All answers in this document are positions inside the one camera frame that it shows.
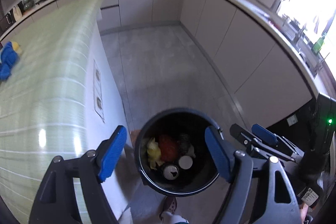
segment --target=green tablecloth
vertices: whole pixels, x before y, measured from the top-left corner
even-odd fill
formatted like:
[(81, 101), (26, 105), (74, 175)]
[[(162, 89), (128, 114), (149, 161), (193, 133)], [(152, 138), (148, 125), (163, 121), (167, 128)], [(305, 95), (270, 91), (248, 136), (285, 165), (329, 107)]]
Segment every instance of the green tablecloth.
[(13, 38), (23, 55), (0, 84), (0, 195), (21, 223), (52, 158), (86, 151), (86, 65), (101, 2), (72, 2)]

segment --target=trash can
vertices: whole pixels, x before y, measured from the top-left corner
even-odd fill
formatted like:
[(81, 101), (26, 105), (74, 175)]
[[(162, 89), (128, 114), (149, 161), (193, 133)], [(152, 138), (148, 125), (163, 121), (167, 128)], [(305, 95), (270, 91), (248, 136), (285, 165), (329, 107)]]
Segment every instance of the trash can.
[[(165, 110), (151, 118), (141, 129), (134, 148), (135, 162), (144, 184), (167, 196), (195, 195), (209, 187), (217, 179), (218, 172), (204, 139), (208, 126), (219, 129), (213, 119), (188, 108)], [(153, 170), (148, 163), (147, 143), (153, 137), (158, 141), (162, 134), (174, 140), (180, 134), (187, 134), (194, 147), (196, 157), (191, 168), (180, 169), (179, 176), (174, 180), (166, 179), (161, 168)]]

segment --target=window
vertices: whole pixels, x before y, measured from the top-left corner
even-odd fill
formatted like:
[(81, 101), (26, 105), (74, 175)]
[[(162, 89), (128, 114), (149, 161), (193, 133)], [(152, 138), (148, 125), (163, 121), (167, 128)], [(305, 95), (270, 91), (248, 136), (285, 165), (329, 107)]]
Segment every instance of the window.
[[(292, 20), (296, 19), (301, 28), (307, 23), (305, 34), (314, 44), (321, 37), (335, 9), (335, 0), (285, 0), (279, 15), (285, 14)], [(320, 53), (336, 78), (336, 19), (332, 22), (324, 41)]]

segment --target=tiled floor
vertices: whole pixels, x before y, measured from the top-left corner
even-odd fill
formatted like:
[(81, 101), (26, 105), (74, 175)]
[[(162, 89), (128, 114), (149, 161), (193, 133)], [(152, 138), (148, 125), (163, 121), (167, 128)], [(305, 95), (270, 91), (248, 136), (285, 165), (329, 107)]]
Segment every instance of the tiled floor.
[[(140, 129), (153, 115), (172, 107), (191, 107), (208, 114), (229, 140), (229, 127), (243, 125), (225, 87), (181, 26), (133, 29), (101, 39), (129, 130)], [(177, 212), (193, 224), (211, 223), (227, 187), (219, 178), (204, 192), (179, 198)], [(141, 185), (131, 202), (134, 223), (159, 223), (163, 198)]]

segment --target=bottle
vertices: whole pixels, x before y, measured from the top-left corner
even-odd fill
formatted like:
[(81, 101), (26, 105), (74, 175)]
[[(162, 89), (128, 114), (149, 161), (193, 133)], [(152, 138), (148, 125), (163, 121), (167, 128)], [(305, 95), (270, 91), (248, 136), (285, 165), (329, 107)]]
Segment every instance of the bottle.
[(326, 37), (326, 33), (324, 33), (322, 35), (322, 37), (319, 38), (319, 40), (317, 40), (317, 42), (314, 44), (314, 46), (312, 47), (312, 52), (315, 54), (315, 55), (318, 55), (318, 53), (320, 52), (323, 44), (324, 44), (324, 38)]

